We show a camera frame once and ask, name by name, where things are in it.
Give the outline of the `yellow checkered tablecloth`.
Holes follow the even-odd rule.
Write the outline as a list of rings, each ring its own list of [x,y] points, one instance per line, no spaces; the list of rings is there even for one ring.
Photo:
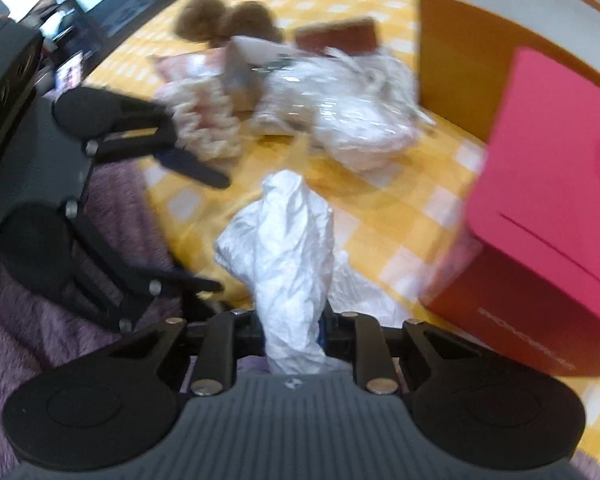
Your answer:
[[[247,0],[225,0],[236,4]],[[369,15],[384,45],[407,65],[417,62],[418,0],[256,0],[286,32],[332,18]],[[170,252],[187,269],[225,282],[228,301],[245,307],[241,284],[212,260],[204,222],[237,204],[283,168],[289,143],[249,138],[226,190],[212,190],[164,170],[150,159],[103,166],[94,173],[88,204],[105,215],[106,234],[125,238],[134,259]],[[457,209],[481,167],[482,144],[449,122],[439,122],[418,145],[368,174],[354,174],[321,153],[306,159],[306,182],[330,203],[337,245],[351,266],[376,282],[400,318],[428,318],[418,283],[437,244],[448,236]]]

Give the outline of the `pink snack packet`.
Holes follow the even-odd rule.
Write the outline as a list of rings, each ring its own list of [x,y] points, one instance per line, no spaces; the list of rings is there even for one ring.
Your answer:
[[[150,60],[161,88],[226,92],[222,79],[225,68],[224,48],[169,56],[153,55]]]

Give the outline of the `brown bear-shaped sponge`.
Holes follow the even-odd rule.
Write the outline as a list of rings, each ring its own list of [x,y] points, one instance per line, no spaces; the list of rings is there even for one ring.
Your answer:
[[[312,23],[294,30],[294,43],[306,52],[324,54],[327,48],[348,55],[362,55],[376,51],[380,42],[376,21],[370,16]]]

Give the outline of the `red box with pink balls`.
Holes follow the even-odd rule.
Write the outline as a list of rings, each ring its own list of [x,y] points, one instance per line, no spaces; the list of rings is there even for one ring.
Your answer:
[[[512,359],[600,376],[600,87],[516,52],[486,160],[420,301]]]

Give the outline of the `orange cardboard box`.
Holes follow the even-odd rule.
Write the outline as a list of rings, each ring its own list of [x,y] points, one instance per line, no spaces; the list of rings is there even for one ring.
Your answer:
[[[600,0],[419,0],[419,15],[419,103],[481,141],[521,47],[600,87]]]

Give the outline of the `purple fluffy rug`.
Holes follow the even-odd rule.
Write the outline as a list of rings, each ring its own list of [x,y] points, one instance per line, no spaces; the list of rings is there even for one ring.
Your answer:
[[[85,212],[125,260],[158,269],[172,266],[135,162],[96,168]],[[17,465],[1,426],[9,395],[32,377],[117,338],[117,334],[32,294],[7,273],[0,258],[0,479]]]

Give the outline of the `brown knotted plush toy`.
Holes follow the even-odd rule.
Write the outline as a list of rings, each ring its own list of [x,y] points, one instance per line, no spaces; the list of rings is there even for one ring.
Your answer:
[[[260,1],[243,1],[230,6],[224,0],[188,0],[173,25],[174,34],[183,40],[223,47],[235,36],[284,41],[283,29],[274,14]]]

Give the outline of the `white plastic bundle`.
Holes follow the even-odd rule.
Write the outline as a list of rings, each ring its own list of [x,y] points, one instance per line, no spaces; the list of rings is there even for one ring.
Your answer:
[[[264,134],[306,133],[353,172],[412,148],[436,122],[416,102],[416,78],[388,50],[283,58],[268,66],[252,122]]]

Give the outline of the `pink white crochet bag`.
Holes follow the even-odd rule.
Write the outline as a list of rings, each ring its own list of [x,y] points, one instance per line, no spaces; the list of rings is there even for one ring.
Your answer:
[[[242,152],[240,121],[218,78],[167,82],[154,99],[170,110],[178,148],[202,162],[235,158]]]

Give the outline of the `white tissue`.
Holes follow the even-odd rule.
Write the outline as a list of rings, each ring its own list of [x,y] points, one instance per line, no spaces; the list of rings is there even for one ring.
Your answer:
[[[354,270],[335,242],[332,207],[300,174],[282,170],[262,183],[262,195],[242,208],[216,239],[215,261],[250,291],[274,374],[346,370],[320,344],[326,307],[353,311],[398,328],[407,308]]]

